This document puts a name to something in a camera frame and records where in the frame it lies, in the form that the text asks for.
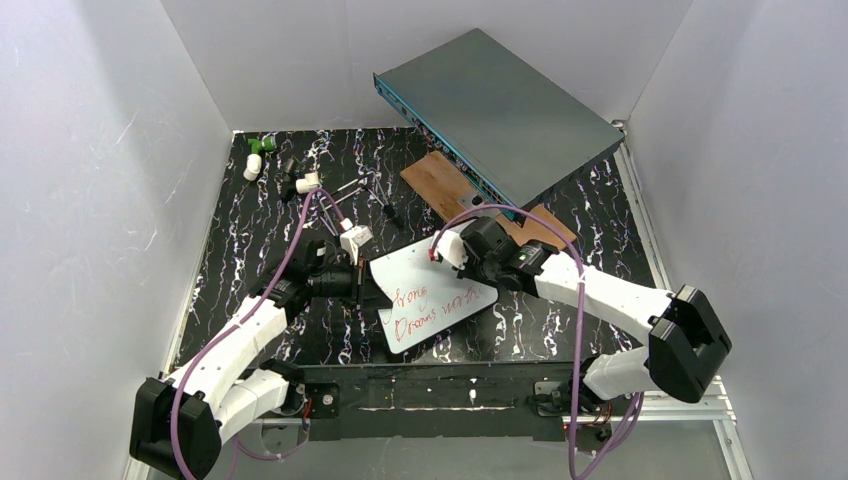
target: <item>gray floor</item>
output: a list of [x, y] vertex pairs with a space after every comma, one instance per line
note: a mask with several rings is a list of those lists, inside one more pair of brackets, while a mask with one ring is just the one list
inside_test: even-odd
[[[292, 428], [268, 431], [274, 452], [294, 444]], [[242, 432], [242, 441], [262, 451], [259, 429]], [[589, 457], [580, 457], [580, 468]], [[224, 446], [207, 477], [223, 480], [232, 448]], [[161, 473], [148, 480], [166, 480]], [[564, 443], [515, 438], [377, 438], [313, 442], [283, 463], [240, 455], [235, 479], [524, 479], [562, 480], [568, 476]], [[724, 480], [730, 476], [711, 422], [641, 422], [618, 450], [609, 454], [592, 479]]]

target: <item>marble tabletop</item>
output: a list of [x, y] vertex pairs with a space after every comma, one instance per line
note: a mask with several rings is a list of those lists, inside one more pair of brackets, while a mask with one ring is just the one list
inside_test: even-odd
[[[248, 138], [274, 135], [279, 151], [268, 154], [257, 182], [242, 176]], [[405, 224], [399, 230], [378, 202], [362, 193], [342, 210], [354, 224], [369, 225], [374, 239], [366, 258], [433, 234], [444, 222], [400, 177], [427, 153], [426, 140], [412, 128], [238, 134], [226, 167], [197, 273], [187, 321], [175, 359], [182, 365], [220, 330], [269, 263], [282, 258], [296, 225], [300, 199], [280, 201], [282, 163], [294, 157], [316, 170], [333, 191], [359, 175], [376, 171]], [[653, 286], [648, 259], [636, 231], [615, 162], [584, 172], [571, 184], [544, 194], [544, 204], [578, 236], [583, 261], [625, 280]], [[575, 308], [523, 293], [501, 292], [499, 301], [406, 352], [389, 352], [376, 312], [353, 312], [332, 300], [315, 300], [289, 319], [257, 361], [269, 357], [302, 365], [570, 360], [574, 351]], [[616, 328], [587, 317], [584, 355], [630, 348]]]

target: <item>white wall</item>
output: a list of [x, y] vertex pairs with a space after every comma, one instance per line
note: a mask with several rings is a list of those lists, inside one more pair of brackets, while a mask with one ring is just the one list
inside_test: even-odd
[[673, 281], [703, 288], [757, 478], [844, 479], [848, 5], [695, 0], [633, 112]]
[[115, 479], [231, 133], [156, 0], [0, 2], [0, 465]]
[[232, 129], [405, 125], [382, 73], [474, 27], [625, 118], [692, 0], [163, 0]]

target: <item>black marble table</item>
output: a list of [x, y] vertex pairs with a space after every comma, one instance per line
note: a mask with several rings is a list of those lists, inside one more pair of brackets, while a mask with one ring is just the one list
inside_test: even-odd
[[[206, 251], [188, 312], [176, 365], [191, 359], [236, 311], [266, 263], [282, 258], [296, 225], [300, 199], [279, 199], [282, 163], [297, 159], [317, 170], [328, 191], [376, 170], [404, 219], [398, 230], [368, 193], [342, 206], [354, 224], [367, 224], [374, 240], [364, 255], [373, 258], [433, 234], [441, 218], [400, 177], [427, 153], [426, 140], [412, 128], [272, 132], [280, 150], [270, 154], [258, 182], [242, 171], [250, 153], [239, 134], [227, 164]], [[565, 176], [569, 172], [560, 172]], [[621, 179], [612, 159], [572, 184], [544, 195], [546, 207], [578, 235], [583, 261], [623, 279], [653, 286], [648, 260], [636, 231]], [[569, 360], [574, 354], [576, 309], [526, 294], [501, 292], [498, 303], [434, 338], [395, 355], [389, 352], [376, 312], [359, 314], [333, 301], [315, 301], [272, 341], [259, 360], [276, 357], [302, 365]], [[585, 355], [630, 347], [630, 339], [605, 322], [587, 317]]]

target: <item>floor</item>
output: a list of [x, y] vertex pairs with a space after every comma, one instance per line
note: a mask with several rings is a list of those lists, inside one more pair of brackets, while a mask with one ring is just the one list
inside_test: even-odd
[[[299, 204], [279, 200], [282, 162], [290, 157], [317, 170], [332, 191], [360, 174], [376, 170], [404, 217], [398, 230], [381, 215], [380, 205], [358, 195], [343, 207], [355, 224], [369, 225], [375, 239], [366, 257], [434, 233], [442, 220], [401, 179], [400, 171], [427, 153], [425, 139], [412, 128], [273, 132], [280, 151], [272, 154], [260, 180], [249, 183], [242, 170], [250, 149], [239, 134], [230, 153], [210, 226], [206, 251], [176, 365], [188, 361], [224, 325], [268, 263], [287, 247]], [[561, 172], [563, 176], [570, 172]], [[615, 162], [603, 162], [572, 184], [544, 196], [547, 208], [578, 235], [583, 261], [623, 279], [653, 286], [642, 243]], [[268, 357], [298, 364], [516, 361], [570, 359], [575, 309], [526, 294], [502, 292], [500, 301], [467, 321], [400, 355], [386, 347], [376, 312], [355, 315], [332, 301], [315, 301], [290, 320], [271, 342]], [[611, 353], [630, 339], [596, 319], [587, 319], [584, 352]]]

